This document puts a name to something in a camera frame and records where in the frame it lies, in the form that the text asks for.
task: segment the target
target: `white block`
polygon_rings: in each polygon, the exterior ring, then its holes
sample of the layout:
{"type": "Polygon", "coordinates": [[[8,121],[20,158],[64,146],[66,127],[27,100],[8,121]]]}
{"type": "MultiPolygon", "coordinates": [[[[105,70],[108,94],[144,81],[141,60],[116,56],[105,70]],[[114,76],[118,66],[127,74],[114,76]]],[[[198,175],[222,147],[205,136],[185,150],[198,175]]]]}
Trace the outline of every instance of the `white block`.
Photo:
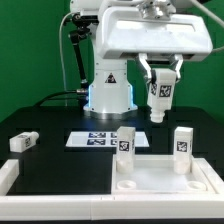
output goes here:
{"type": "Polygon", "coordinates": [[[117,130],[117,170],[129,173],[134,167],[135,128],[120,127],[117,130]]]}
{"type": "Polygon", "coordinates": [[[150,84],[147,104],[152,108],[151,121],[161,123],[165,110],[170,110],[177,73],[170,69],[155,69],[156,82],[150,84]]]}
{"type": "Polygon", "coordinates": [[[190,172],[192,159],[193,128],[177,127],[174,134],[174,171],[190,172]]]}
{"type": "Polygon", "coordinates": [[[19,175],[19,161],[7,160],[0,169],[0,195],[5,196],[19,175]]]}
{"type": "Polygon", "coordinates": [[[25,150],[36,145],[36,140],[39,138],[37,132],[23,132],[9,140],[11,152],[24,152],[25,150]]]}

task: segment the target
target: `green wall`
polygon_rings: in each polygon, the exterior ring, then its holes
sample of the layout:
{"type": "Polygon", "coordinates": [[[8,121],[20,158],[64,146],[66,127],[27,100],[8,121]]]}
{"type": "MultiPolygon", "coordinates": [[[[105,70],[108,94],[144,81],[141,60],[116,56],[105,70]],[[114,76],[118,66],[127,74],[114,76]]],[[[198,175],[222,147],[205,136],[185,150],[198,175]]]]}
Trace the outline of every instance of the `green wall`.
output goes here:
{"type": "MultiPolygon", "coordinates": [[[[224,19],[224,1],[206,6],[224,19]]],[[[18,108],[31,106],[48,94],[63,90],[58,46],[62,17],[69,12],[69,0],[0,1],[0,121],[18,108]]],[[[224,31],[205,17],[214,46],[224,45],[224,31]]],[[[68,89],[79,87],[77,65],[67,33],[63,44],[68,89]]],[[[92,79],[93,58],[89,40],[81,44],[83,60],[92,79]]],[[[134,62],[128,63],[129,80],[135,86],[138,105],[146,104],[143,80],[134,62]]],[[[176,86],[173,105],[196,106],[224,123],[224,52],[200,63],[186,62],[182,81],[176,86]]]]}

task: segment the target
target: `white cube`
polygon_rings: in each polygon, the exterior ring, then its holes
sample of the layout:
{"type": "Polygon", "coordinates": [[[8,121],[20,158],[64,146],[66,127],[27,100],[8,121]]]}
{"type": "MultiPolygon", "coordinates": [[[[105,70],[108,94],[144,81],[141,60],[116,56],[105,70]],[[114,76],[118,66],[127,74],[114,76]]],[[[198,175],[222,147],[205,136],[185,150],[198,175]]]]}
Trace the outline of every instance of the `white cube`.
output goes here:
{"type": "Polygon", "coordinates": [[[10,151],[11,152],[24,152],[25,150],[36,145],[36,140],[39,138],[37,132],[23,132],[13,138],[10,138],[10,151]]]}
{"type": "Polygon", "coordinates": [[[135,128],[120,127],[117,130],[117,170],[128,173],[133,170],[135,155],[135,128]]]}
{"type": "Polygon", "coordinates": [[[177,127],[174,134],[174,171],[190,172],[192,160],[193,128],[177,127]]]}

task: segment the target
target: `black tabletop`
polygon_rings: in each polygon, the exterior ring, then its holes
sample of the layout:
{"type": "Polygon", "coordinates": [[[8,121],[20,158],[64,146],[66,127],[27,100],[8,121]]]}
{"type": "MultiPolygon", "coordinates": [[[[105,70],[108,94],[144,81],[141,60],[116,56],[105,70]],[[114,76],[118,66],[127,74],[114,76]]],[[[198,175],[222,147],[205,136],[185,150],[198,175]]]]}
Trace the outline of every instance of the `black tabletop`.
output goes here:
{"type": "Polygon", "coordinates": [[[147,108],[124,120],[100,120],[84,116],[76,107],[27,107],[0,123],[0,166],[7,159],[19,159],[20,164],[20,175],[8,195],[110,194],[115,148],[67,148],[65,143],[71,131],[117,131],[120,126],[146,133],[150,147],[136,148],[137,154],[160,155],[173,153],[178,126],[192,127],[193,155],[205,158],[224,178],[224,126],[201,109],[173,108],[162,124],[155,124],[147,108]],[[39,133],[37,145],[23,153],[10,152],[9,139],[27,131],[39,133]]]}

